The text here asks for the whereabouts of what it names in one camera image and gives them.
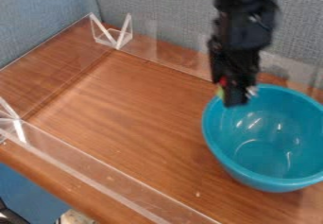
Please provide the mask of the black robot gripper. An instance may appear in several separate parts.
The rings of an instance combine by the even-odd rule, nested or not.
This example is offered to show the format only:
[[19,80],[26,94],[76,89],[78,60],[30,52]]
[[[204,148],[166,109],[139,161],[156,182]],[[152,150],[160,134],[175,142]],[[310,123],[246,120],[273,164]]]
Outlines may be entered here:
[[261,51],[270,46],[277,26],[277,3],[215,2],[219,17],[208,41],[212,82],[227,77],[223,104],[227,108],[244,105],[258,95],[256,75]]

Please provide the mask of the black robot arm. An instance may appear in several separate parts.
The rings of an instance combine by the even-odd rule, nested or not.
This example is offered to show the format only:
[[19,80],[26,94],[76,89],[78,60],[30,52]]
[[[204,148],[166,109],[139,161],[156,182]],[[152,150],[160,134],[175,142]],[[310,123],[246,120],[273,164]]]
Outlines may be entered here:
[[256,93],[261,51],[271,45],[277,0],[215,0],[219,17],[208,41],[212,82],[223,105],[244,105]]

